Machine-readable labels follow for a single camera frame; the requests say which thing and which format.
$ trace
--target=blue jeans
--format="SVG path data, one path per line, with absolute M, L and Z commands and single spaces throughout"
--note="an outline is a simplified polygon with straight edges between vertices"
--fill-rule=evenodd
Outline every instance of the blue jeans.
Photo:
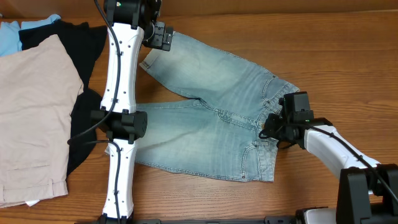
M 152 50 L 140 66 L 190 100 L 137 106 L 148 114 L 137 163 L 221 180 L 274 180 L 277 141 L 258 134 L 296 86 L 179 33 L 170 52 Z

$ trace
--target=wooden surface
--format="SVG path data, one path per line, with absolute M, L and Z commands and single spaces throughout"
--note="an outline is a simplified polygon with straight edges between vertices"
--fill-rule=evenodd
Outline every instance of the wooden surface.
M 353 12 L 398 9 L 397 0 L 163 0 L 163 16 Z M 0 0 L 8 18 L 100 17 L 93 0 Z
M 328 118 L 368 156 L 385 164 L 398 163 L 397 12 L 162 20 L 179 32 L 263 65 L 308 91 L 315 116 Z M 99 19 L 89 21 L 93 26 L 103 24 Z M 147 53 L 142 48 L 140 60 Z M 101 94 L 107 67 L 108 46 L 90 81 L 90 87 Z M 138 69 L 138 102 L 180 99 Z M 69 224 L 98 218 L 108 183 L 105 147 L 96 146 L 71 174 L 69 195 L 30 208 L 0 209 L 0 223 Z M 305 207 L 335 207 L 338 181 L 315 156 L 295 146 L 278 152 L 273 183 L 228 182 L 136 166 L 133 188 L 135 218 L 263 218 L 293 214 Z

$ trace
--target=black cloth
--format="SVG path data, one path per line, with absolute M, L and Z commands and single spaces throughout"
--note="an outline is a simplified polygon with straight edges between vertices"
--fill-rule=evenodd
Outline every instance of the black cloth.
M 76 26 L 58 20 L 46 26 L 20 30 L 19 38 L 22 42 L 22 49 L 27 50 L 36 47 L 47 37 L 54 34 L 58 35 L 84 84 L 84 92 L 78 96 L 71 113 L 71 136 L 74 136 L 92 125 L 90 119 L 91 110 L 100 108 L 102 97 L 88 88 L 88 82 L 93 72 L 95 61 L 104 49 L 107 28 L 106 26 L 90 28 L 87 22 Z M 95 140 L 96 133 L 93 131 L 77 139 L 74 142 L 75 145 L 69 147 L 67 175 L 74 171 L 95 147 L 94 144 L 79 146 L 79 143 Z

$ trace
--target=beige cloth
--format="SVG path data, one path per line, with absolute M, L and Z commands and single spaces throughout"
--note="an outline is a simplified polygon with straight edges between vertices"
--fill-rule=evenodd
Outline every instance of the beige cloth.
M 57 35 L 0 57 L 0 207 L 68 194 L 70 113 L 82 92 Z

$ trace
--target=clothing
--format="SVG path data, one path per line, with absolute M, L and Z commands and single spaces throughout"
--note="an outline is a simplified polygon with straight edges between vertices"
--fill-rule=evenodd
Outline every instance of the clothing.
M 170 52 L 140 66 L 170 91 L 191 98 L 139 104 L 148 114 L 136 162 L 221 180 L 273 181 L 277 141 L 259 139 L 279 98 L 299 89 L 267 69 L 175 33 Z
M 41 21 L 28 21 L 22 22 L 21 28 L 17 21 L 12 23 L 1 22 L 0 26 L 0 56 L 6 56 L 14 54 L 22 50 L 22 43 L 19 41 L 18 31 L 21 29 L 32 29 L 47 24 L 51 24 L 57 19 L 61 19 L 60 16 L 53 14 L 47 19 Z
M 104 49 L 107 28 L 106 26 L 90 28 L 87 22 L 75 26 L 59 20 L 47 26 L 20 31 L 22 49 L 38 46 L 41 41 L 53 34 L 58 34 L 84 83 L 84 93 L 78 97 L 71 113 L 72 128 L 70 131 L 71 136 L 74 136 L 92 126 L 91 110 L 100 108 L 102 97 L 88 88 L 88 82 L 95 61 Z M 74 171 L 95 147 L 94 144 L 82 146 L 80 143 L 95 140 L 96 133 L 93 131 L 78 138 L 74 142 L 75 145 L 70 146 L 67 175 Z
M 69 114 L 82 91 L 56 35 L 0 58 L 0 207 L 68 193 Z

